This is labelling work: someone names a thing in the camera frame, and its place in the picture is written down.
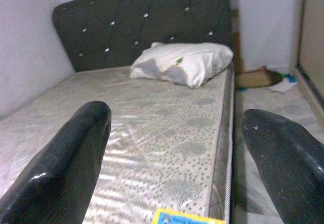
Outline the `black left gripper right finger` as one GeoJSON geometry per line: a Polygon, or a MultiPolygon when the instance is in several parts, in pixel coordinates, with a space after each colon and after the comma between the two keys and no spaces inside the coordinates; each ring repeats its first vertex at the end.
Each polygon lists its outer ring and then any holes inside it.
{"type": "Polygon", "coordinates": [[[261,109],[243,113],[241,132],[284,223],[323,223],[323,144],[302,125],[261,109]]]}

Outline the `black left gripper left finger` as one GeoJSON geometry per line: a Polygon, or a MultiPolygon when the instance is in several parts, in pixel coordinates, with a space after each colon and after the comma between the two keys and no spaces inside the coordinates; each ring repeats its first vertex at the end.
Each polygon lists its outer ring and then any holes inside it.
{"type": "Polygon", "coordinates": [[[82,223],[111,130],[102,101],[81,106],[1,198],[1,223],[82,223]]]}

